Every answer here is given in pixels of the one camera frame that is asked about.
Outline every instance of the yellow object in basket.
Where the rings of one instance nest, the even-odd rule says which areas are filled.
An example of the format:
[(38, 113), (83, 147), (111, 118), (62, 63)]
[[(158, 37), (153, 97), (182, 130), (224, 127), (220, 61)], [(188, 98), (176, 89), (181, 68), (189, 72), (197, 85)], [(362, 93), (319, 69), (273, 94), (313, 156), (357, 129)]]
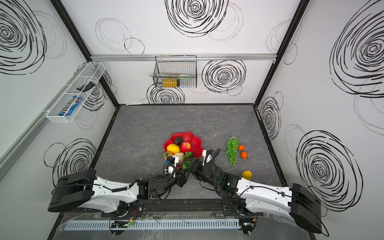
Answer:
[(251, 171), (247, 170), (247, 171), (244, 171), (244, 172), (241, 174), (241, 176), (242, 176), (243, 178), (245, 178), (246, 180), (251, 181), (252, 173), (251, 173)]
[(163, 87), (164, 88), (176, 88), (177, 87), (177, 78), (163, 78)]

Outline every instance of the white wall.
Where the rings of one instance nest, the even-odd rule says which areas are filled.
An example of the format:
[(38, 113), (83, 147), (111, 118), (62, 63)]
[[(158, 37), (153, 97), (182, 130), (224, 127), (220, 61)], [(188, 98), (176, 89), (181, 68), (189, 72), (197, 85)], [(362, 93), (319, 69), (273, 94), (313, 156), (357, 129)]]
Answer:
[[(176, 2), (179, 1), (70, 0), (63, 4), (94, 55), (166, 55), (275, 53), (299, 0), (209, 0), (205, 1), (206, 7), (201, 5), (203, 1), (185, 1), (186, 4), (191, 3), (190, 8), (184, 6), (183, 1), (180, 1), (183, 7), (175, 8), (172, 3)], [(110, 74), (119, 90), (119, 103), (147, 103), (143, 99), (153, 84), (149, 75), (154, 72), (154, 62), (104, 64), (113, 69)], [(207, 87), (201, 79), (206, 64), (206, 61), (197, 64), (197, 88), (165, 90), (170, 95), (182, 95), (182, 99), (185, 98), (182, 102), (169, 103), (252, 103), (271, 61), (244, 61), (246, 77), (238, 87), (234, 87), (239, 82), (238, 77), (214, 79), (215, 85), (234, 88), (233, 91), (219, 93), (215, 87)], [(225, 64), (237, 65), (235, 62)]]
[[(78, 65), (84, 62), (84, 58), (49, 0), (27, 0), (26, 3), (22, 0), (13, 1), (14, 6), (19, 4), (19, 7), (25, 9), (27, 15), (20, 16), (29, 19), (30, 23), (35, 23), (36, 32), (34, 30), (29, 32), (28, 26), (18, 24), (20, 19), (12, 18), (12, 8), (7, 7), (11, 1), (1, 0), (0, 3), (2, 11), (0, 94), (3, 100), (0, 105), (2, 113), (0, 155), (2, 155), (69, 81)], [(14, 33), (20, 31), (29, 35), (35, 34), (34, 40), (42, 40), (44, 39), (42, 36), (45, 36), (46, 43), (43, 41), (37, 45), (39, 48), (42, 45), (47, 46), (44, 61), (42, 61), (43, 53), (36, 51), (35, 47), (32, 48), (31, 60), (26, 57), (28, 54), (18, 52), (4, 42), (5, 38), (17, 39), (10, 37), (10, 30), (8, 32), (4, 30), (5, 22), (1, 19), (9, 16), (15, 21)], [(6, 47), (12, 49), (12, 52), (6, 52)], [(3, 56), (22, 57), (24, 62), (5, 66)], [(57, 213), (47, 211), (51, 191), (54, 189), (53, 182), (58, 176), (89, 167), (114, 109), (98, 84), (71, 124), (48, 122), (45, 125), (0, 181), (1, 239), (47, 239), (58, 216)], [(60, 165), (62, 162), (68, 163), (67, 169)]]
[[(383, 96), (384, 1), (356, 14), (367, 2), (312, 0), (296, 60), (280, 64), (259, 105), (288, 184), (303, 184), (322, 200), (322, 220), (335, 240), (382, 238), (384, 98), (372, 94)], [(375, 84), (352, 85), (366, 81)]]

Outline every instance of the flower-shaped red bowl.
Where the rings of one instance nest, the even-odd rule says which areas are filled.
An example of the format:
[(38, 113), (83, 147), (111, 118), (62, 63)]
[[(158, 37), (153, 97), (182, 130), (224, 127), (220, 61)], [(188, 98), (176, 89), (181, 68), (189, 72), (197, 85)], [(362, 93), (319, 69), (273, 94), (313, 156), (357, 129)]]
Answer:
[(174, 143), (175, 138), (177, 138), (177, 137), (182, 137), (184, 142), (191, 143), (191, 152), (195, 155), (195, 157), (201, 158), (201, 156), (203, 156), (203, 148), (201, 147), (201, 144), (202, 144), (201, 139), (199, 137), (196, 137), (195, 135), (193, 135), (191, 132), (183, 132), (183, 133), (177, 132), (177, 133), (173, 134), (172, 137), (164, 143), (164, 150), (165, 151), (167, 151), (167, 146), (169, 144)]

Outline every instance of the lemon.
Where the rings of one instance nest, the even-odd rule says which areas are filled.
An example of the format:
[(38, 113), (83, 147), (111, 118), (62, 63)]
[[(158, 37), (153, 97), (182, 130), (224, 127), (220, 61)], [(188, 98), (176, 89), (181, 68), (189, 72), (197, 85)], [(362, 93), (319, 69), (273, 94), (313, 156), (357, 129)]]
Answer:
[(247, 171), (244, 171), (244, 172), (241, 174), (241, 176), (242, 176), (243, 178), (245, 178), (246, 180), (251, 181), (252, 173), (251, 173), (251, 171), (247, 170)]
[(167, 151), (170, 151), (171, 153), (175, 154), (180, 152), (180, 148), (178, 145), (172, 143), (167, 146)]

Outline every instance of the small green grape cluster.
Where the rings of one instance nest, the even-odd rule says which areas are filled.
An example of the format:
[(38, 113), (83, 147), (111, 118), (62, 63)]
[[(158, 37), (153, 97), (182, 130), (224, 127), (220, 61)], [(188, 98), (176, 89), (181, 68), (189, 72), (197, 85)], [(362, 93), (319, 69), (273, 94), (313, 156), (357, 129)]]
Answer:
[(229, 162), (233, 166), (235, 166), (237, 163), (236, 153), (237, 153), (238, 147), (239, 147), (239, 140), (235, 137), (229, 138), (228, 144), (227, 144), (227, 150), (225, 151), (225, 153), (229, 158)]

